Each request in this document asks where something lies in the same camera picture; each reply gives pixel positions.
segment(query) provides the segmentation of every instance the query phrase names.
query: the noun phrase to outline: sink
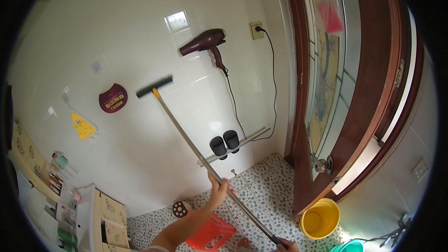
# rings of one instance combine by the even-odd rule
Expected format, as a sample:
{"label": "sink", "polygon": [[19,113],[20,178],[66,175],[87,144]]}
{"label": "sink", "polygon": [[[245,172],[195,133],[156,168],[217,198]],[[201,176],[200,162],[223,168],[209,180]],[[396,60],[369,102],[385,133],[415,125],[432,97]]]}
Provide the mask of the sink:
{"label": "sink", "polygon": [[76,237],[78,238],[77,248],[81,252],[94,252],[91,234],[93,231],[93,200],[95,185],[91,184],[85,188],[78,189],[81,194],[81,202],[76,206]]}

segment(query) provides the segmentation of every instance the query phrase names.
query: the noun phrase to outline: human arm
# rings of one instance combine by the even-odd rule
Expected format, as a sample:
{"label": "human arm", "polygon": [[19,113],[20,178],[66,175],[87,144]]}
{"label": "human arm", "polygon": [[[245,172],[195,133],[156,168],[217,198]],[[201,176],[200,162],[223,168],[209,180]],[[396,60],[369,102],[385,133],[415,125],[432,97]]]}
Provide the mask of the human arm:
{"label": "human arm", "polygon": [[177,246],[193,235],[196,229],[207,219],[213,211],[224,202],[227,196],[227,188],[234,191],[227,179],[222,179],[221,185],[210,175],[211,195],[209,201],[199,210],[193,211],[187,216],[177,220],[158,234],[151,245],[165,247],[170,252],[175,252]]}

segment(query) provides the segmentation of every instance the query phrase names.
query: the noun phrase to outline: pink plastic bag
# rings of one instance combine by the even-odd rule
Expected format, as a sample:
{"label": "pink plastic bag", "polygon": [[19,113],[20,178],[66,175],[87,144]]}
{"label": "pink plastic bag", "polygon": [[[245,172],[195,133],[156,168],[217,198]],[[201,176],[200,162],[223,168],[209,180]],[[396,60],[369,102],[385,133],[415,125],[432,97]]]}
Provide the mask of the pink plastic bag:
{"label": "pink plastic bag", "polygon": [[326,33],[337,33],[344,30],[336,0],[320,0],[316,5]]}

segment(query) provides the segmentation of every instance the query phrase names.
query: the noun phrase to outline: human hand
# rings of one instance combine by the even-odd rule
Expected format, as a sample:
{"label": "human hand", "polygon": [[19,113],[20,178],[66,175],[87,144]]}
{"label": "human hand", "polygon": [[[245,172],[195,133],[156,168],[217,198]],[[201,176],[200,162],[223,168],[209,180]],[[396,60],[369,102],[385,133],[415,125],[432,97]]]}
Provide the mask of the human hand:
{"label": "human hand", "polygon": [[214,211],[224,202],[224,199],[227,197],[227,189],[230,189],[234,194],[236,191],[232,189],[228,179],[222,179],[221,185],[215,178],[213,178],[213,176],[211,176],[210,173],[208,174],[208,179],[211,182],[211,195],[208,200],[208,205],[211,207],[211,210]]}
{"label": "human hand", "polygon": [[280,252],[299,252],[299,248],[297,247],[297,244],[295,242],[291,242],[289,240],[286,240],[284,238],[279,238],[286,246],[288,246],[288,249],[286,249],[283,245],[277,244],[277,251]]}

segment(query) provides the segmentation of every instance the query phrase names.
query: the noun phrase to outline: door knob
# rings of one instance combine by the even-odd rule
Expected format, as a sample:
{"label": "door knob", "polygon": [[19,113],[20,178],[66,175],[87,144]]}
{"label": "door knob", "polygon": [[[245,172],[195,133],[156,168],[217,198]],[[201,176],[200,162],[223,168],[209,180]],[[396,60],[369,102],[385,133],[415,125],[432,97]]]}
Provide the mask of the door knob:
{"label": "door knob", "polygon": [[316,164],[314,164],[314,170],[318,173],[327,172],[331,174],[333,172],[333,158],[328,156],[327,159],[318,159]]}

